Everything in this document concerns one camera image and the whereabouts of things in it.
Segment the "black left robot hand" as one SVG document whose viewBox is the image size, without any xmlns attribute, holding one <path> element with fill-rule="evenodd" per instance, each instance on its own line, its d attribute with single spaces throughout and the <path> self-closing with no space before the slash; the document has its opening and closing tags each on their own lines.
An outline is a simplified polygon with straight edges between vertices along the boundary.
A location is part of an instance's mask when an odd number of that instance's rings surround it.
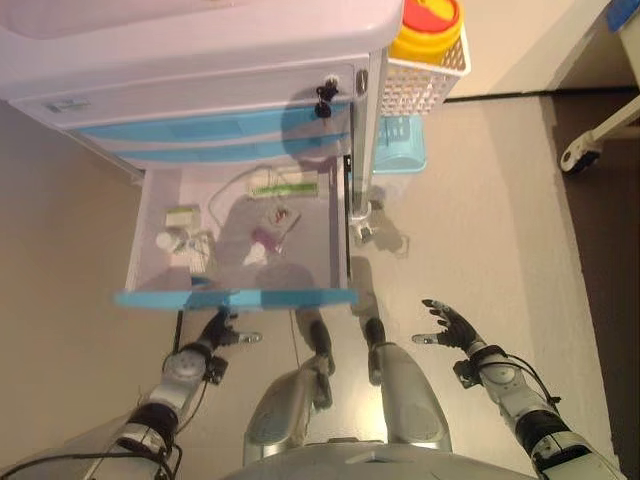
<svg viewBox="0 0 640 480">
<path fill-rule="evenodd" d="M 262 341 L 259 332 L 239 332 L 233 327 L 237 315 L 227 309 L 220 309 L 209 320 L 196 342 L 213 354 L 220 347 L 233 345 L 253 345 Z"/>
</svg>

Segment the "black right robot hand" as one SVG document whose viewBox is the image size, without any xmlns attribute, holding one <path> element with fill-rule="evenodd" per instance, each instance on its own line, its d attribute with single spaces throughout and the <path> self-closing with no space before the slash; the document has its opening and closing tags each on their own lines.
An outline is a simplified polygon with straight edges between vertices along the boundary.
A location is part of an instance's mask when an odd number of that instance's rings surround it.
<svg viewBox="0 0 640 480">
<path fill-rule="evenodd" d="M 414 334 L 411 337 L 414 343 L 457 348 L 467 356 L 487 346 L 475 328 L 451 306 L 434 299 L 424 299 L 421 303 L 443 329 L 437 333 Z"/>
</svg>

